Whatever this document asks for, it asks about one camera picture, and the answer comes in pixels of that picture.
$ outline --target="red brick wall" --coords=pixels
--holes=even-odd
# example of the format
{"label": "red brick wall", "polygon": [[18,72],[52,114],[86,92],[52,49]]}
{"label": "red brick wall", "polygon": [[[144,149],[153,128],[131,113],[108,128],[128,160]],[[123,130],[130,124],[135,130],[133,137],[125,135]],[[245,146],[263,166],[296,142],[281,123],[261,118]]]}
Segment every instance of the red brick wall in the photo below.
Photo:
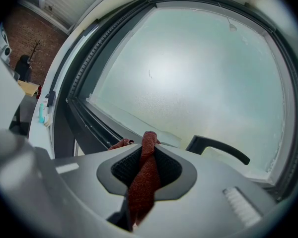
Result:
{"label": "red brick wall", "polygon": [[30,62],[30,81],[43,85],[55,55],[68,36],[41,16],[20,5],[12,10],[3,26],[12,48],[10,65],[13,69],[21,55],[31,55],[35,40],[42,42]]}

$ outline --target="frosted window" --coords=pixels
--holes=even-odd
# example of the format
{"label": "frosted window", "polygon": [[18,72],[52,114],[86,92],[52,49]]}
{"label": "frosted window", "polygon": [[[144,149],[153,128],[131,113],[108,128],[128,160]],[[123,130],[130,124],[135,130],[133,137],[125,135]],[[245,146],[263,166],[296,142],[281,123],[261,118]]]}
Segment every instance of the frosted window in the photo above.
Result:
{"label": "frosted window", "polygon": [[216,158],[249,177],[264,178],[283,131],[283,92],[265,39],[219,14],[156,9],[108,62],[89,101],[143,135],[185,149],[193,135],[213,138],[246,154],[244,166],[218,150]]}

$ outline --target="wooden table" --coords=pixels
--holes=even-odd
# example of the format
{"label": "wooden table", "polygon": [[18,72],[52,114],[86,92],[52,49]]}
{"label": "wooden table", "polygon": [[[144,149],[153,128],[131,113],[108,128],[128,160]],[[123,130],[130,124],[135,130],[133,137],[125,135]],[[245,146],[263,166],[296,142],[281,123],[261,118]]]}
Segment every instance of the wooden table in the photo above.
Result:
{"label": "wooden table", "polygon": [[33,96],[34,93],[38,90],[38,85],[33,85],[21,80],[18,80],[18,85],[22,88],[22,90],[25,92],[28,96]]}

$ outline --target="gray plastic surface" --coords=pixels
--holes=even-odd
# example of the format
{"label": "gray plastic surface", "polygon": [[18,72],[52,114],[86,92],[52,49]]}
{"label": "gray plastic surface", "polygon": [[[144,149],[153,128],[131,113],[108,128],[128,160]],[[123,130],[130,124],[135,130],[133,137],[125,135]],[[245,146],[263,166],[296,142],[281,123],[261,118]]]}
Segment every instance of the gray plastic surface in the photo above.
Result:
{"label": "gray plastic surface", "polygon": [[[128,189],[127,186],[112,174],[111,168],[115,163],[138,151],[140,148],[141,145],[139,144],[138,146],[127,149],[123,153],[116,155],[99,165],[97,169],[97,178],[109,193],[122,196],[126,195]],[[181,166],[182,170],[180,176],[174,182],[156,191],[154,194],[154,200],[159,201],[178,199],[187,193],[194,185],[197,179],[197,171],[194,165],[192,165],[190,162],[164,148],[161,148],[158,144],[155,145],[155,148],[159,150],[160,154],[164,154],[174,159]]]}
{"label": "gray plastic surface", "polygon": [[[104,161],[113,158],[139,145],[129,145],[122,148],[88,154],[84,156],[54,159],[56,167],[77,163],[79,168],[60,174],[71,191],[100,217],[107,219],[114,212],[119,212],[123,204],[123,195],[109,193],[99,182],[96,176],[98,166]],[[122,188],[127,187],[116,179]]]}
{"label": "gray plastic surface", "polygon": [[275,206],[274,200],[263,189],[228,165],[174,147],[158,147],[191,162],[197,169],[198,178],[180,199],[155,202],[135,230],[136,234],[143,237],[213,238],[242,231],[244,224],[223,194],[223,190],[230,187],[238,187],[262,215]]}
{"label": "gray plastic surface", "polygon": [[[45,149],[33,148],[25,137],[10,131],[0,132],[0,194],[35,236],[137,237],[109,223],[77,197],[58,175]],[[97,197],[94,202],[103,204]]]}

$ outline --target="red towel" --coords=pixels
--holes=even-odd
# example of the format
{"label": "red towel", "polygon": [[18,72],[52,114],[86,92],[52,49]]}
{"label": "red towel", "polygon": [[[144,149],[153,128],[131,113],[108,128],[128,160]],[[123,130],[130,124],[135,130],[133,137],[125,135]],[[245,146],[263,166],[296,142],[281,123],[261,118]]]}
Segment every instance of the red towel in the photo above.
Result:
{"label": "red towel", "polygon": [[[124,138],[109,148],[126,146],[130,140]],[[139,224],[153,206],[154,192],[161,187],[157,164],[153,155],[154,145],[158,143],[157,134],[153,131],[144,133],[139,173],[136,175],[128,191],[129,211],[132,224]]]}

